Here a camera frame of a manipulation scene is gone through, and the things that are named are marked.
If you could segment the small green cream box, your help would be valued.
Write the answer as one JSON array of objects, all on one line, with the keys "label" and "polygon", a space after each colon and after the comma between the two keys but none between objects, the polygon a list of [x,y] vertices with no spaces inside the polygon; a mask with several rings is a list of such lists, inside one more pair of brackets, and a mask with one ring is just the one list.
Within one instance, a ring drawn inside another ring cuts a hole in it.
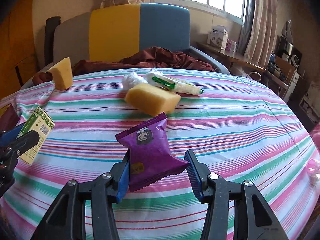
[{"label": "small green cream box", "polygon": [[19,138],[29,132],[31,133],[27,142],[30,142],[32,147],[25,153],[21,154],[20,158],[29,165],[32,165],[44,141],[47,139],[49,133],[54,127],[55,122],[53,119],[44,109],[37,106],[29,116],[28,120],[24,123],[17,136]]}]

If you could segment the yellow sponge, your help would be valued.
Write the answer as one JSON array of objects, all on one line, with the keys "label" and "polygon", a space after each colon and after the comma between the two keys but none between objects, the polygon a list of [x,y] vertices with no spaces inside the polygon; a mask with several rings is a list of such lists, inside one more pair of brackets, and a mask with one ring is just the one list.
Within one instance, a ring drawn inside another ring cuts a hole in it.
[{"label": "yellow sponge", "polygon": [[52,74],[56,89],[67,90],[72,86],[73,74],[69,57],[62,59],[57,64],[53,65],[48,72]]},{"label": "yellow sponge", "polygon": [[148,83],[135,85],[125,96],[129,105],[150,116],[173,112],[180,100],[180,95]]}]

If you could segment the purple snack packet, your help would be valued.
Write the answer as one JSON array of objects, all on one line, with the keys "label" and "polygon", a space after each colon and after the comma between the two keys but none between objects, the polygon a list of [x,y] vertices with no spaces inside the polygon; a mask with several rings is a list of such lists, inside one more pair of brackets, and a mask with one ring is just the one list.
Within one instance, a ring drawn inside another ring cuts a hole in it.
[{"label": "purple snack packet", "polygon": [[130,151],[131,192],[162,178],[182,173],[189,162],[171,155],[166,133],[168,117],[161,113],[116,134],[116,140]]}]

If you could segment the green cracker packet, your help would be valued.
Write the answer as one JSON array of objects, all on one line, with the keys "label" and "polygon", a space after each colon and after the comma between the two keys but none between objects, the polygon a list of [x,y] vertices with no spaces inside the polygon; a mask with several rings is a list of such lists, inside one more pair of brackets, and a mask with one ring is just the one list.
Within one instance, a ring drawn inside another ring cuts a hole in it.
[{"label": "green cracker packet", "polygon": [[174,93],[190,95],[201,95],[204,93],[204,90],[196,85],[188,83],[187,81],[165,76],[160,72],[148,72],[144,76],[144,79],[146,79],[150,85],[163,88]]}]

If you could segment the gold tin box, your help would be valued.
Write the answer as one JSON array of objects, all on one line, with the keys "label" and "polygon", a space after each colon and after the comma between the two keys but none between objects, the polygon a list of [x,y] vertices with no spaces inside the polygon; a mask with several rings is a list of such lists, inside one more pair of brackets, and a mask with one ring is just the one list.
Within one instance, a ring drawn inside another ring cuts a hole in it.
[{"label": "gold tin box", "polygon": [[20,117],[17,115],[12,104],[5,105],[1,108],[1,131],[9,131],[13,129],[19,122]]}]

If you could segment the wooden wardrobe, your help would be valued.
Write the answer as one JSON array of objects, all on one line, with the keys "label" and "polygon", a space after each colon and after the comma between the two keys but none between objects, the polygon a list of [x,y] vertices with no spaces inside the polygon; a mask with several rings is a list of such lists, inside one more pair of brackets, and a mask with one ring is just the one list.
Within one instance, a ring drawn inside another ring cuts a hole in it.
[{"label": "wooden wardrobe", "polygon": [[33,0],[17,0],[1,23],[1,98],[18,91],[38,70]]}]

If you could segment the black rolled mat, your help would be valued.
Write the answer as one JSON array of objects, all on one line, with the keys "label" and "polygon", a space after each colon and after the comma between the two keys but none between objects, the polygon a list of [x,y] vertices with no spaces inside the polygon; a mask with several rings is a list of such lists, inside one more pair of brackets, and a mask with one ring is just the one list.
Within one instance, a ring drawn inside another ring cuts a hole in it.
[{"label": "black rolled mat", "polygon": [[46,20],[44,32],[44,65],[53,62],[53,46],[55,29],[61,24],[60,16],[53,16]]}]

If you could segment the white plastic bundle left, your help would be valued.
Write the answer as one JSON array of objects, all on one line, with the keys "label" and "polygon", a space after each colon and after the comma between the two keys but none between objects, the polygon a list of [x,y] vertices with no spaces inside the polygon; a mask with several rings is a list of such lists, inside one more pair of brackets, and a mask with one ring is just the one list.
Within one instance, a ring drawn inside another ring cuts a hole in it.
[{"label": "white plastic bundle left", "polygon": [[122,78],[122,84],[123,84],[124,90],[129,90],[141,83],[148,83],[148,82],[143,77],[138,76],[136,72],[131,72],[130,74],[127,74]]}]

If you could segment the tricolour headboard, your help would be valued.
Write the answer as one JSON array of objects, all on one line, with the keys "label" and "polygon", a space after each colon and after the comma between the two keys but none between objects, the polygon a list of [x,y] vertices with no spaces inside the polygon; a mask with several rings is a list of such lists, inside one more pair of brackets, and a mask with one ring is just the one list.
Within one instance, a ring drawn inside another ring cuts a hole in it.
[{"label": "tricolour headboard", "polygon": [[62,22],[54,31],[53,62],[68,57],[118,62],[149,47],[187,52],[190,12],[169,4],[141,3],[93,10]]}]

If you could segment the wooden desk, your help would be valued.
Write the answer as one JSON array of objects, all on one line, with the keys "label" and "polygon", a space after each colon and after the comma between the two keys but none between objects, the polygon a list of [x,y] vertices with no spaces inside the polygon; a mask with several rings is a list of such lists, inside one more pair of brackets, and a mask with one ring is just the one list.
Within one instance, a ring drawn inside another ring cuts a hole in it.
[{"label": "wooden desk", "polygon": [[204,50],[207,53],[213,54],[217,57],[222,58],[225,61],[228,61],[229,62],[229,65],[227,67],[228,69],[231,69],[233,64],[236,63],[240,66],[253,69],[254,71],[257,71],[257,72],[264,73],[267,71],[265,67],[262,67],[253,63],[251,60],[244,58],[244,56],[242,56],[239,53],[221,50],[214,46],[211,46],[205,43],[200,43],[200,42],[197,42],[197,46],[200,50]]}]

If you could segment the maroon blanket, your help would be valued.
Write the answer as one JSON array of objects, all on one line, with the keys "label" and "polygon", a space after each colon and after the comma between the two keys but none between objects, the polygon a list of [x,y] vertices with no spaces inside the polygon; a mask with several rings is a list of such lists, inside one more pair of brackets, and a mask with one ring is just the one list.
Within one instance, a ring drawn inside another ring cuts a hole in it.
[{"label": "maroon blanket", "polygon": [[172,52],[161,47],[150,47],[118,62],[80,60],[72,67],[74,76],[106,70],[130,68],[173,68],[217,72],[210,63],[195,59],[182,51]]}]

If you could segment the pink curtain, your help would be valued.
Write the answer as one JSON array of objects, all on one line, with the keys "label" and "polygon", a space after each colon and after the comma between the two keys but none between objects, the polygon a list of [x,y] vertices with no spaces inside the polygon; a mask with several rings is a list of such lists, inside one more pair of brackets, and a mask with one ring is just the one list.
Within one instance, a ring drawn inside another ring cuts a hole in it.
[{"label": "pink curtain", "polygon": [[253,23],[244,57],[266,66],[276,43],[277,0],[254,0]]}]

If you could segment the white appliance box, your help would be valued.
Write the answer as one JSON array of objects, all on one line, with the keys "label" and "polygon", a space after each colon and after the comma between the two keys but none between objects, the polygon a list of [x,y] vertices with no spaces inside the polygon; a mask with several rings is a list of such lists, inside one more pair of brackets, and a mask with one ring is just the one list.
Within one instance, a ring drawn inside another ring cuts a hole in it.
[{"label": "white appliance box", "polygon": [[215,25],[208,34],[207,44],[225,50],[228,40],[228,30],[225,26]]}]

